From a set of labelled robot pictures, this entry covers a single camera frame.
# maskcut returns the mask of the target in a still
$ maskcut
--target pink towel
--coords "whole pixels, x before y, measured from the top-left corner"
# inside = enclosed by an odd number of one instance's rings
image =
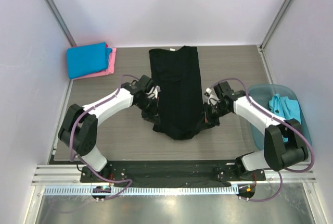
[[[81,79],[81,78],[89,78],[89,77],[101,77],[101,76],[107,76],[108,74],[114,73],[114,62],[116,61],[116,51],[117,48],[112,48],[112,52],[110,53],[109,57],[109,68],[102,70],[100,72],[87,74],[86,76],[74,78],[74,80]]]

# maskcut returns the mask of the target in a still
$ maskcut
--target stack of folded towels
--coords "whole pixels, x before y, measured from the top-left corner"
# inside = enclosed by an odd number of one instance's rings
[[[105,42],[69,48],[66,53],[69,79],[113,74],[116,51]]]

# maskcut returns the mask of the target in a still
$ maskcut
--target white wall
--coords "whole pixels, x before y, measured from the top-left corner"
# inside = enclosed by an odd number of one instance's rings
[[[0,8],[0,220],[17,224],[51,149],[69,44],[43,0],[0,0]]]
[[[266,54],[276,83],[300,100],[316,154],[315,172],[333,216],[333,0],[294,0]]]
[[[76,43],[260,44],[283,0],[54,0]]]

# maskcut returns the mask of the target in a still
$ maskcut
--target wood grain surface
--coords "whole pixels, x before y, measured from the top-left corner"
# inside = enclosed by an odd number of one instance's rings
[[[115,73],[74,81],[68,105],[90,104],[112,93],[123,74],[150,76],[150,49],[117,49]],[[216,81],[230,77],[242,79],[247,87],[267,83],[255,46],[205,46],[198,47],[198,53],[203,91]],[[237,82],[231,81],[230,85],[234,90],[242,89]],[[152,124],[141,119],[140,110],[131,107],[98,128],[97,147],[109,160],[231,159],[257,150],[245,120],[229,114],[220,118],[220,122],[219,127],[202,131],[191,140],[175,141],[153,132]],[[59,141],[55,160],[68,160],[68,157],[68,148]]]

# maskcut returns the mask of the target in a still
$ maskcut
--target folded towel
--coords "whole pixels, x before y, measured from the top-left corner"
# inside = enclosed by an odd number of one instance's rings
[[[111,51],[105,42],[69,48],[66,53],[69,79],[107,69]]]
[[[116,48],[112,48],[112,52],[109,55],[109,67],[105,70],[102,70],[100,72],[92,73],[92,74],[87,74],[86,76],[74,78],[76,79],[81,79],[81,78],[89,78],[89,77],[101,77],[101,76],[107,76],[108,74],[113,74],[114,73],[114,62],[116,61]]]
[[[281,97],[279,94],[275,94],[268,103],[272,113],[277,116],[281,116],[287,120],[296,119],[301,123],[300,105],[296,100],[290,100],[287,96]]]

